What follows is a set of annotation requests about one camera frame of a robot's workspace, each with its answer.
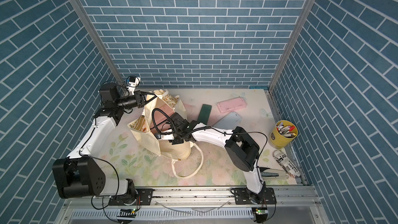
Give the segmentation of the dark green pencil case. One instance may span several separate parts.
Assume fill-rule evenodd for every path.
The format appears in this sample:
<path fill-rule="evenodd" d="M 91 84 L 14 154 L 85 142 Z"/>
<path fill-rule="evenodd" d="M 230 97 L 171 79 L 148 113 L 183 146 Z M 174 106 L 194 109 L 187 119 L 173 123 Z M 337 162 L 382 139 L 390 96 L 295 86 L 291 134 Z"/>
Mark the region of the dark green pencil case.
<path fill-rule="evenodd" d="M 211 114 L 212 106 L 208 104 L 203 104 L 198 116 L 198 122 L 201 122 L 205 125 L 208 124 L 209 117 Z"/>

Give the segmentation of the cream canvas tote bag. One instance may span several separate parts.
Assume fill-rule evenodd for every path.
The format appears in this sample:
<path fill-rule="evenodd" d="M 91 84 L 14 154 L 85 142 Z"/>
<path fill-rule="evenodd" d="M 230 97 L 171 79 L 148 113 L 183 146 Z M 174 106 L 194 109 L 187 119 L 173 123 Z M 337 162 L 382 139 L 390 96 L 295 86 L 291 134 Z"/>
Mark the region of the cream canvas tote bag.
<path fill-rule="evenodd" d="M 176 132 L 172 129 L 169 118 L 173 114 L 182 114 L 187 117 L 186 109 L 179 96 L 172 96 L 167 90 L 159 89 L 154 91 L 155 99 L 148 103 L 139 118 L 130 122 L 127 127 L 133 133 L 140 145 L 157 156 L 170 158 L 172 171 L 179 179 L 189 179 L 195 176 L 202 168 L 204 154 L 200 147 L 191 141 L 183 141 L 181 144 L 173 144 L 177 138 Z M 177 161 L 186 160 L 191 154 L 191 148 L 195 147 L 201 154 L 201 162 L 198 167 L 189 175 L 180 176 L 175 170 Z"/>

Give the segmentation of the light blue case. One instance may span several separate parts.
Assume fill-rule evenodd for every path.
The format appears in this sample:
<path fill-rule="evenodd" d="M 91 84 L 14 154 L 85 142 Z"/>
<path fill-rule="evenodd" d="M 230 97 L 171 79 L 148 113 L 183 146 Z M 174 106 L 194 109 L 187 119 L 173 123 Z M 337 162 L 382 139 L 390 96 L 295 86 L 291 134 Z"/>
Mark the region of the light blue case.
<path fill-rule="evenodd" d="M 242 117 L 238 113 L 230 112 L 215 123 L 213 127 L 224 130 L 234 130 L 241 123 L 241 120 Z"/>

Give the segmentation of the pink pencil case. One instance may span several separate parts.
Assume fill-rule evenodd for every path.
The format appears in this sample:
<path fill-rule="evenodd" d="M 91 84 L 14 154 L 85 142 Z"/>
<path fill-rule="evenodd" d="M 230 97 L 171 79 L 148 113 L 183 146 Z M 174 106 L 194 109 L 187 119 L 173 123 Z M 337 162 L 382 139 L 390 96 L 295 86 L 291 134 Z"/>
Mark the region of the pink pencil case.
<path fill-rule="evenodd" d="M 216 106 L 221 113 L 227 113 L 246 108 L 247 103 L 242 97 L 236 97 L 233 99 L 218 102 Z"/>

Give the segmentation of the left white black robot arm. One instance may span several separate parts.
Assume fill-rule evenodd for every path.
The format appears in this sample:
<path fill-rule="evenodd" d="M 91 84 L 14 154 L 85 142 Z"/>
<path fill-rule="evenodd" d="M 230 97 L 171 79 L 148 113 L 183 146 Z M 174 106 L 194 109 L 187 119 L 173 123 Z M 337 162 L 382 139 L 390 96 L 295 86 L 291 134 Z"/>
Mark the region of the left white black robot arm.
<path fill-rule="evenodd" d="M 57 159 L 52 166 L 58 194 L 62 199 L 109 196 L 111 204 L 134 205 L 139 194 L 133 181 L 105 175 L 98 165 L 105 160 L 99 154 L 125 110 L 142 108 L 156 99 L 156 95 L 136 91 L 121 97 L 114 84 L 107 85 L 99 94 L 102 107 L 94 115 L 92 129 L 66 158 Z"/>

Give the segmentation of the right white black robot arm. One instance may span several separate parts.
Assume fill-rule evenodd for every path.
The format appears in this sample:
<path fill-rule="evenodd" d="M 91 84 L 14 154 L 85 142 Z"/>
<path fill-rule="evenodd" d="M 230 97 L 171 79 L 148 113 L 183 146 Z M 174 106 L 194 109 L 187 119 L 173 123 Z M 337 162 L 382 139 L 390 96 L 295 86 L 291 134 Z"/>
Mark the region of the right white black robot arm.
<path fill-rule="evenodd" d="M 167 121 L 171 126 L 169 133 L 173 135 L 170 140 L 173 145 L 183 141 L 206 142 L 224 148 L 233 164 L 244 173 L 248 198 L 254 203 L 263 203 L 266 186 L 258 167 L 260 147 L 249 133 L 241 127 L 225 130 L 198 121 L 188 122 L 177 113 Z"/>

